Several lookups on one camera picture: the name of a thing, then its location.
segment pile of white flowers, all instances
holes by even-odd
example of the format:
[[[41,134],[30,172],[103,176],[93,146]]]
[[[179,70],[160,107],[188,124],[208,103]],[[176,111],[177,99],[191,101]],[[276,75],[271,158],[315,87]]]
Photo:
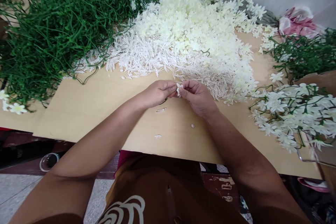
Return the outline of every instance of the pile of white flowers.
[[[272,80],[281,80],[282,73],[273,75]],[[318,94],[316,84],[281,85],[273,90],[273,85],[252,97],[258,100],[250,107],[256,125],[266,135],[273,134],[280,145],[289,152],[304,146],[297,142],[294,134],[304,132],[312,137],[310,144],[321,150],[321,146],[331,146],[325,138],[336,136],[336,98]]]
[[[132,23],[135,25],[115,38],[109,49],[108,71],[119,65],[123,78],[134,78],[171,70],[181,81],[195,79],[204,83],[213,97],[225,103],[246,99],[257,86],[249,63],[253,60],[251,45],[244,44],[235,34],[260,33],[276,29],[257,25],[265,8],[248,1],[254,14],[248,19],[240,11],[243,0],[160,0],[149,3],[147,9]],[[94,64],[99,59],[89,60]]]

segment floor tile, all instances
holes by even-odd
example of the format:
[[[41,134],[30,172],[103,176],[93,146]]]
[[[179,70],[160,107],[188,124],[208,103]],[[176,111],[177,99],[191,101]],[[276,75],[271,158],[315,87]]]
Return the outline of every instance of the floor tile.
[[[96,180],[94,182],[92,194],[86,209],[84,224],[95,224],[102,215],[105,206],[105,196],[110,190],[114,180]]]
[[[24,199],[28,196],[28,194],[33,190],[33,188],[37,185],[39,181],[40,178],[37,178],[35,182],[31,183],[29,186],[20,191],[18,194],[16,194],[12,198],[8,199],[5,203],[0,205],[0,213],[1,213],[0,224],[7,224],[10,221],[10,219],[17,211],[19,206],[22,204]]]
[[[33,184],[41,176],[0,174],[0,205]]]

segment forearm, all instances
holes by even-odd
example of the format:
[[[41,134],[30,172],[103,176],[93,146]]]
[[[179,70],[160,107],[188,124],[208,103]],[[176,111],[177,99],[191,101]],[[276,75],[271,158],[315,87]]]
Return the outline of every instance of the forearm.
[[[76,143],[50,172],[70,178],[95,177],[122,148],[144,111],[137,97],[128,100]]]
[[[232,178],[241,187],[268,191],[282,181],[272,164],[219,111],[206,119]]]

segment green artificial stem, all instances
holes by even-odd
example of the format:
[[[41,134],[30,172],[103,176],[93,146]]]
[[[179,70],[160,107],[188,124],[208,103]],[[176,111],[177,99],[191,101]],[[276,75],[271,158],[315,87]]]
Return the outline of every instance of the green artificial stem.
[[[278,71],[285,70],[287,78],[292,76],[292,81],[301,79],[310,73],[323,73],[336,70],[336,30],[326,29],[324,34],[315,38],[305,36],[283,36],[285,42],[278,43],[274,39],[271,54],[277,65]],[[291,54],[288,61],[281,61],[284,54]]]
[[[78,60],[88,61],[92,50],[98,52],[97,71],[114,37],[133,25],[129,20],[147,3],[159,0],[137,0],[135,10],[130,0],[28,1],[29,11],[22,0],[5,0],[0,9],[19,24],[9,27],[7,39],[0,40],[0,80],[7,80],[11,103],[27,105],[35,99],[45,106],[64,76],[86,83],[89,77],[83,82],[77,78]]]

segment finger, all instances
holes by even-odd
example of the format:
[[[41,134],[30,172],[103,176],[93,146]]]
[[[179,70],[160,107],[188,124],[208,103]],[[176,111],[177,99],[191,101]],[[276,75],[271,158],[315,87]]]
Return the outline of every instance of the finger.
[[[189,92],[195,94],[197,89],[200,87],[201,83],[195,80],[187,80],[183,82],[183,87],[188,90]]]
[[[174,92],[176,92],[176,86],[171,86],[165,90],[163,90],[164,94],[166,97],[170,96],[171,94],[173,94]]]
[[[174,96],[176,96],[176,94],[177,94],[177,92],[175,90],[173,93],[170,94],[169,98],[173,98]]]
[[[176,85],[176,82],[175,81],[170,81],[170,80],[160,80],[158,81],[159,83],[159,88],[161,90],[166,90],[167,88],[170,88],[170,87],[173,87]]]
[[[182,98],[188,100],[188,101],[193,101],[194,98],[195,98],[195,95],[191,92],[189,92],[188,90],[185,90],[185,89],[179,89],[180,91],[180,95]]]

